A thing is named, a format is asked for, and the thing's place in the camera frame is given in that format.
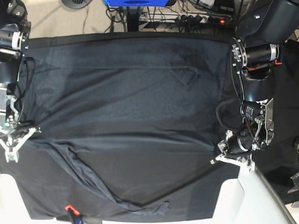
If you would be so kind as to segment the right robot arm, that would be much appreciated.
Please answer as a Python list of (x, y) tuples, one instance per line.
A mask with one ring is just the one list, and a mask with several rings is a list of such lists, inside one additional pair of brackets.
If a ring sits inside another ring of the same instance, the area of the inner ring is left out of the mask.
[(36, 132), (31, 121), (22, 121), (25, 97), (35, 70), (27, 57), (31, 23), (21, 0), (0, 2), (0, 139), (9, 146), (27, 140)]

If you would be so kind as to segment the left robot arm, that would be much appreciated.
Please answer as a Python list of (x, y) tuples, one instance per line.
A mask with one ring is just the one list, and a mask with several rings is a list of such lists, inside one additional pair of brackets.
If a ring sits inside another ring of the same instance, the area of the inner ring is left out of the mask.
[(274, 137), (273, 69), (282, 64), (283, 45), (299, 25), (296, 0), (252, 0), (230, 40), (228, 73), (240, 104), (242, 124), (226, 127), (211, 164), (224, 162), (253, 169), (252, 153)]

